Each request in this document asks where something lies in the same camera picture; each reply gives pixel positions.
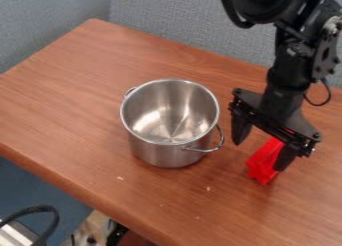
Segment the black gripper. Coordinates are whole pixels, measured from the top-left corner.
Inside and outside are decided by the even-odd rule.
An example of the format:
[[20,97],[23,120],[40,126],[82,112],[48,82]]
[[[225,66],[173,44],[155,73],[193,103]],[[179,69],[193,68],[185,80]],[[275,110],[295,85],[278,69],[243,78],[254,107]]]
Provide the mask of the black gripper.
[[274,170],[282,172],[297,156],[309,157],[322,137],[302,114],[310,76],[302,69],[270,68],[262,93],[235,88],[229,105],[231,139],[235,145],[246,140],[258,127],[286,145],[282,147]]

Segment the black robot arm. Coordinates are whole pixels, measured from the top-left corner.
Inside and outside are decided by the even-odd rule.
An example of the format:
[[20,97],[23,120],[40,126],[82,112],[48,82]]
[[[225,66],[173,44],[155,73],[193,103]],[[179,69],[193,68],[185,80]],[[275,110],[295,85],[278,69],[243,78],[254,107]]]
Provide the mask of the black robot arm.
[[234,89],[229,109],[234,143],[245,141],[254,127],[283,143],[273,164],[282,171],[295,158],[311,155],[322,140],[302,114],[302,104],[309,101],[310,86],[326,83],[341,63],[342,5],[336,0],[221,1],[238,27],[275,26],[275,60],[265,91]]

